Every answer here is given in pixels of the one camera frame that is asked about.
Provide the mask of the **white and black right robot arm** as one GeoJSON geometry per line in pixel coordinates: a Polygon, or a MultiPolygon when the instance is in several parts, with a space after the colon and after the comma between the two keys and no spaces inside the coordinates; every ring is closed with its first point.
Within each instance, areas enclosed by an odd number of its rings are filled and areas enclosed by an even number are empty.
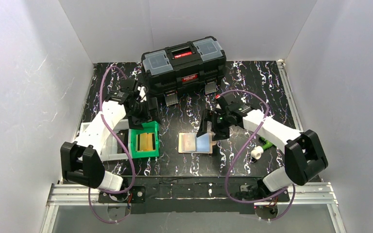
{"type": "Polygon", "coordinates": [[[207,132],[211,124],[215,140],[228,139],[230,127],[239,126],[270,141],[284,153],[284,166],[257,181],[255,193],[268,195],[292,184],[304,185],[328,167],[318,135],[302,132],[279,123],[253,104],[237,100],[232,93],[217,95],[217,108],[204,110],[197,136],[207,132]]]}

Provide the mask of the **yellow cards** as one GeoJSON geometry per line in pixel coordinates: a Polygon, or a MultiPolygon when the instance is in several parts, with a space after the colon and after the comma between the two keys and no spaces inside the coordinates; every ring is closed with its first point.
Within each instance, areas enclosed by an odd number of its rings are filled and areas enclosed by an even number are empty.
{"type": "Polygon", "coordinates": [[[155,133],[141,133],[136,136],[136,151],[155,151],[155,133]]]}

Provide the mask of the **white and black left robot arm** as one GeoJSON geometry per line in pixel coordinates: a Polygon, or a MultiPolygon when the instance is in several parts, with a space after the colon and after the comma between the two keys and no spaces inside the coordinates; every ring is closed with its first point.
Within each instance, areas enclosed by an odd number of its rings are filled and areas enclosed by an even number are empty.
{"type": "Polygon", "coordinates": [[[127,192],[134,181],[125,187],[121,176],[106,171],[103,162],[118,160],[118,157],[103,154],[102,149],[112,136],[131,161],[128,148],[114,129],[127,122],[129,129],[142,130],[144,123],[158,121],[157,98],[149,96],[147,86],[134,79],[124,80],[118,90],[112,90],[106,96],[100,93],[99,96],[100,107],[95,118],[74,141],[64,142],[60,148],[62,176],[68,182],[120,194],[127,192]]]}

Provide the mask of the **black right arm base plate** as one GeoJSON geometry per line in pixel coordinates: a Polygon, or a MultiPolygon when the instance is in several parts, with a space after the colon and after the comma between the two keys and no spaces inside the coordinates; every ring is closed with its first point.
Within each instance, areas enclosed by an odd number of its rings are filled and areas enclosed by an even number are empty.
{"type": "MultiPolygon", "coordinates": [[[[238,199],[238,200],[260,200],[266,197],[269,197],[271,193],[265,194],[262,191],[257,190],[257,186],[255,185],[241,185],[239,187],[239,191],[236,192],[233,197],[238,199]]],[[[270,198],[265,201],[266,207],[274,207],[276,206],[279,202],[288,202],[290,201],[290,197],[288,194],[288,191],[285,190],[283,193],[280,195],[270,198]]]]}

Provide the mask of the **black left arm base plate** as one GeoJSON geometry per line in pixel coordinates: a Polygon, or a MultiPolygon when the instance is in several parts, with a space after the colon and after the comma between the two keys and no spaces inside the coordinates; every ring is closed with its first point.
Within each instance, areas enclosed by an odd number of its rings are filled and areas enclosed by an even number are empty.
{"type": "Polygon", "coordinates": [[[110,194],[100,192],[98,197],[99,203],[144,203],[146,200],[146,187],[136,185],[128,192],[121,194],[110,194]]]}

